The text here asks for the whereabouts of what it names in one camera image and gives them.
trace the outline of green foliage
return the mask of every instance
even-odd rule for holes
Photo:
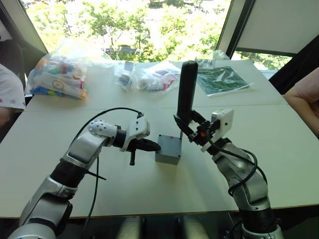
[[[65,36],[72,35],[66,18],[68,11],[62,2],[40,2],[26,11],[49,51],[54,50]]]
[[[80,15],[84,23],[90,26],[93,35],[102,36],[104,41],[104,36],[108,36],[110,46],[116,44],[123,31],[129,30],[126,13],[119,11],[116,6],[109,6],[104,2],[97,6],[89,2],[83,4],[85,10]]]
[[[219,8],[227,9],[230,4],[230,0],[215,1]],[[209,2],[203,5],[203,0],[139,0],[136,5],[133,2],[32,0],[24,6],[49,51],[56,49],[64,37],[80,38],[104,50],[113,48],[113,59],[139,62],[184,61],[209,56],[215,50],[227,10],[217,14],[211,9],[207,14]],[[127,45],[130,53],[120,51],[122,45]],[[279,69],[290,59],[259,53],[237,54],[268,69]]]
[[[129,29],[135,31],[135,47],[139,51],[139,61],[147,59],[147,51],[144,48],[150,45],[151,33],[150,29],[146,26],[146,12],[143,8],[138,8],[135,13],[128,17]]]
[[[240,54],[242,60],[250,60],[253,63],[262,64],[269,70],[279,70],[291,60],[291,57],[287,56],[242,51],[237,51],[236,53]]]
[[[167,5],[173,5],[176,7],[184,6],[184,0],[164,0]]]
[[[173,53],[176,47],[182,44],[183,36],[186,36],[186,20],[181,12],[166,12],[163,16],[162,26],[159,30],[164,37],[166,55]]]

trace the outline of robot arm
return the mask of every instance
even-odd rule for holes
[[[185,62],[182,66],[178,96],[178,109],[174,119],[190,142],[202,146],[201,151],[212,155],[219,171],[229,185],[243,220],[243,233],[247,239],[283,239],[268,198],[266,178],[256,172],[257,161],[251,162],[247,151],[237,148],[229,139],[223,139],[231,128],[233,110],[212,114],[207,121],[192,110],[197,76],[197,64]],[[194,132],[188,127],[191,121],[199,124]]]
[[[54,239],[63,231],[71,214],[69,200],[76,193],[80,181],[87,173],[95,175],[89,169],[102,146],[113,145],[121,151],[131,152],[130,165],[134,165],[136,149],[160,150],[156,143],[143,139],[149,134],[150,125],[144,116],[134,120],[127,130],[102,120],[90,122],[25,206],[19,220],[20,227],[9,239]]]

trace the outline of clear plastic bag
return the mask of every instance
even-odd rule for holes
[[[132,84],[132,75],[135,70],[135,63],[129,61],[119,61],[114,66],[114,81],[124,90],[128,91]]]
[[[65,40],[57,50],[40,59],[29,74],[25,92],[85,99],[87,68],[113,65],[102,50]]]
[[[199,68],[210,68],[215,67],[216,60],[230,60],[229,57],[222,51],[216,50],[212,51],[208,56],[203,56],[200,58],[195,58]]]
[[[154,94],[165,94],[179,86],[180,69],[170,62],[160,62],[149,68],[136,70],[135,87]]]
[[[216,96],[250,86],[230,67],[199,68],[197,81],[207,96]]]

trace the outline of green paper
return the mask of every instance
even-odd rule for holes
[[[199,68],[197,81],[208,96],[235,91],[249,86],[230,66],[214,69]]]

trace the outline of gray box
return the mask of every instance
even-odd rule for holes
[[[181,138],[168,135],[159,135],[160,151],[155,153],[155,161],[177,165],[181,155]]]

